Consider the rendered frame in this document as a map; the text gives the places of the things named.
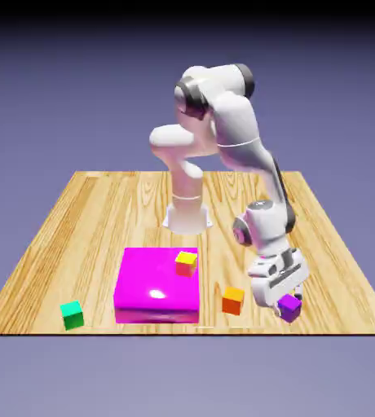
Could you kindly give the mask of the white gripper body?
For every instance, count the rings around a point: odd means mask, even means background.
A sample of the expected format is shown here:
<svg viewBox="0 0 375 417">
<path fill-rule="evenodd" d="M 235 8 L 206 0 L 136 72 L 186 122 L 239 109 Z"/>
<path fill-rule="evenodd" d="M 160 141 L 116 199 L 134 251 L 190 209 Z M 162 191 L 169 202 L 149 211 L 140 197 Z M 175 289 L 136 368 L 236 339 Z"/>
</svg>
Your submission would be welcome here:
<svg viewBox="0 0 375 417">
<path fill-rule="evenodd" d="M 304 257 L 293 257 L 284 269 L 282 257 L 257 257 L 250 266 L 251 289 L 257 305 L 274 307 L 287 293 L 300 287 L 309 277 Z"/>
</svg>

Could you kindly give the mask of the small purple cube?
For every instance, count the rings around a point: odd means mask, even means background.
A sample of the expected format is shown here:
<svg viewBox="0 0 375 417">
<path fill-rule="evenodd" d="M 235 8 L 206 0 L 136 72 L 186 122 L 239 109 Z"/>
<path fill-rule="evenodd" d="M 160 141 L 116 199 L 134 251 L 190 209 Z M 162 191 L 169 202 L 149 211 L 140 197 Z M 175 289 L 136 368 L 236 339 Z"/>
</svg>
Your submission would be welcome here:
<svg viewBox="0 0 375 417">
<path fill-rule="evenodd" d="M 280 316 L 287 323 L 292 323 L 301 313 L 302 301 L 290 294 L 284 295 L 278 301 Z"/>
</svg>

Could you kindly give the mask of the small orange cube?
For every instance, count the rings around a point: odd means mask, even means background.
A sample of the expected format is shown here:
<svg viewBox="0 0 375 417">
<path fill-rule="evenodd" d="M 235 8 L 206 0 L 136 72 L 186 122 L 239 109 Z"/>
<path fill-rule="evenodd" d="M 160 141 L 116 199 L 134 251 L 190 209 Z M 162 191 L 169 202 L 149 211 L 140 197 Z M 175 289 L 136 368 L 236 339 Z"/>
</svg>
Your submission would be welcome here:
<svg viewBox="0 0 375 417">
<path fill-rule="evenodd" d="M 222 311 L 226 314 L 240 315 L 245 292 L 242 289 L 227 287 L 223 293 Z"/>
</svg>

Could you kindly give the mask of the small yellow cube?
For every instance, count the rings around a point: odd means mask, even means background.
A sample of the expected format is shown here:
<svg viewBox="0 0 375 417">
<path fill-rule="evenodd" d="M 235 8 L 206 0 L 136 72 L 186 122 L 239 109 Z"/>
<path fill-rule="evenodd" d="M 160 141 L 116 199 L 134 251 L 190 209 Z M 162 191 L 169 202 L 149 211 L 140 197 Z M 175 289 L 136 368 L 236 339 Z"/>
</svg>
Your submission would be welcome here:
<svg viewBox="0 0 375 417">
<path fill-rule="evenodd" d="M 180 276 L 192 277 L 197 267 L 195 252 L 181 251 L 175 258 L 175 273 Z"/>
</svg>

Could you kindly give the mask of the small green cube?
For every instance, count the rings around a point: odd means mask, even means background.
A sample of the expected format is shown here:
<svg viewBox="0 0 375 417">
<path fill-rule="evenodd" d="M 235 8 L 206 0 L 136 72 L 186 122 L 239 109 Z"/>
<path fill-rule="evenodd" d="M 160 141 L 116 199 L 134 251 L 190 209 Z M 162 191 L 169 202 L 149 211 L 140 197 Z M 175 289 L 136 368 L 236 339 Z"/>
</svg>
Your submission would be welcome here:
<svg viewBox="0 0 375 417">
<path fill-rule="evenodd" d="M 66 331 L 84 325 L 84 318 L 79 301 L 71 301 L 60 306 L 64 328 Z"/>
</svg>

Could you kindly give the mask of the large magenta box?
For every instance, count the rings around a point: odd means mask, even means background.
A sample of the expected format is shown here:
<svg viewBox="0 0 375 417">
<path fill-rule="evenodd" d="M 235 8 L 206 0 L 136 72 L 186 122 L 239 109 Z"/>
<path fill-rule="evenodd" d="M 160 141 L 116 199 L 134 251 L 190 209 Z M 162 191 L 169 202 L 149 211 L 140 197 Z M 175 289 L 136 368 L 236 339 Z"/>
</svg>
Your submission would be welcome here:
<svg viewBox="0 0 375 417">
<path fill-rule="evenodd" d="M 197 248 L 126 248 L 113 294 L 117 323 L 199 323 L 198 266 L 192 277 L 175 273 L 181 251 Z"/>
</svg>

